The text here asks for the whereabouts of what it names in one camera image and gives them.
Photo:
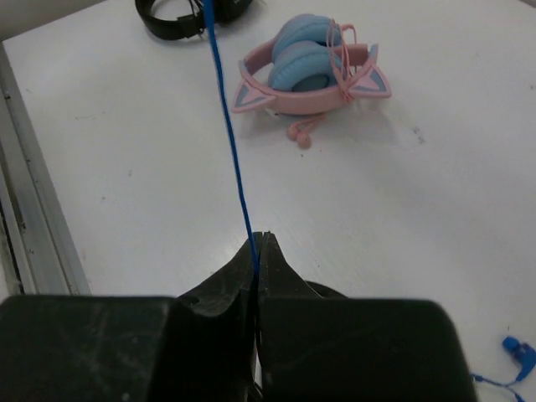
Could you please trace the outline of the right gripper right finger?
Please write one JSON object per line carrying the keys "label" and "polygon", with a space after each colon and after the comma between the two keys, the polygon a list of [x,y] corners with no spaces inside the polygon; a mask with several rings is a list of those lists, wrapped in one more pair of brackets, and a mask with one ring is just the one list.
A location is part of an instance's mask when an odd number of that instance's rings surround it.
{"label": "right gripper right finger", "polygon": [[304,281],[260,243],[258,336],[267,401],[473,401],[456,329],[435,302],[351,298]]}

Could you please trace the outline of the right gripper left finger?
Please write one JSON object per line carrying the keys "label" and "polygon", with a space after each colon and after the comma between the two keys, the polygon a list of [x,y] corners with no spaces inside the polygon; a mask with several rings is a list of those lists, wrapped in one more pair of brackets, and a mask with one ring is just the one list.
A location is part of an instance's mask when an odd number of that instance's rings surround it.
{"label": "right gripper left finger", "polygon": [[4,401],[258,401],[254,308],[262,235],[178,297],[11,296]]}

